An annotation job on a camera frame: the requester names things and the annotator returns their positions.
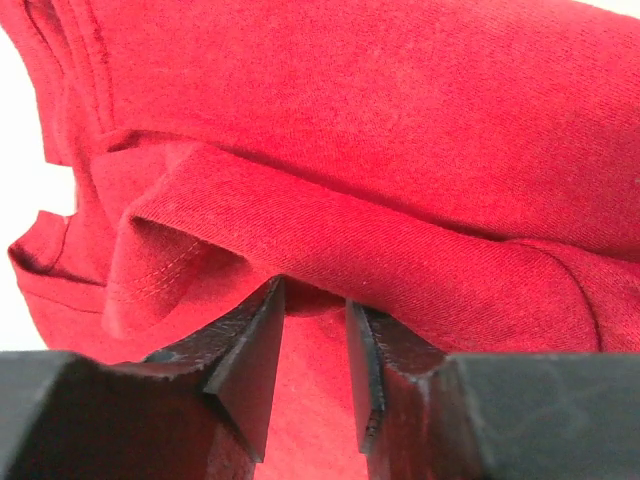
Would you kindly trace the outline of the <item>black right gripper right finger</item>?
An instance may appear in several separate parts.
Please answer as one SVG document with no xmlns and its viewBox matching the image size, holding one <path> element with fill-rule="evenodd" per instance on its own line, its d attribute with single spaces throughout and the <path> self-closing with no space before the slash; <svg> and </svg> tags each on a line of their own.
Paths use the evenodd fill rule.
<svg viewBox="0 0 640 480">
<path fill-rule="evenodd" d="M 446 354 L 346 307 L 356 433 L 372 479 L 635 479 L 635 354 Z"/>
</svg>

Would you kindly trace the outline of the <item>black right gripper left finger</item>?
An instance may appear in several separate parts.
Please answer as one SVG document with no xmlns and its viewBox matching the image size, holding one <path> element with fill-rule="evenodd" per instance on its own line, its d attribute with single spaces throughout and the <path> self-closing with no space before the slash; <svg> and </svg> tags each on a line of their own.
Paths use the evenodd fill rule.
<svg viewBox="0 0 640 480">
<path fill-rule="evenodd" d="M 284 322 L 274 278 L 140 362 L 1 356 L 5 479 L 249 479 L 265 456 Z"/>
</svg>

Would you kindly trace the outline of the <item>red t shirt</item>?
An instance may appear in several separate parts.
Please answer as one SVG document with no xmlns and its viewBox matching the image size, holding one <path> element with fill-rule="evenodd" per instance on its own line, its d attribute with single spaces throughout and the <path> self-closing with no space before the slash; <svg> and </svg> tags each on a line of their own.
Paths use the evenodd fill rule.
<svg viewBox="0 0 640 480">
<path fill-rule="evenodd" d="M 287 288 L 261 479 L 362 479 L 353 299 L 447 352 L 639 348 L 639 23 L 574 1 L 5 1 L 77 210 L 45 343 L 135 361 Z"/>
</svg>

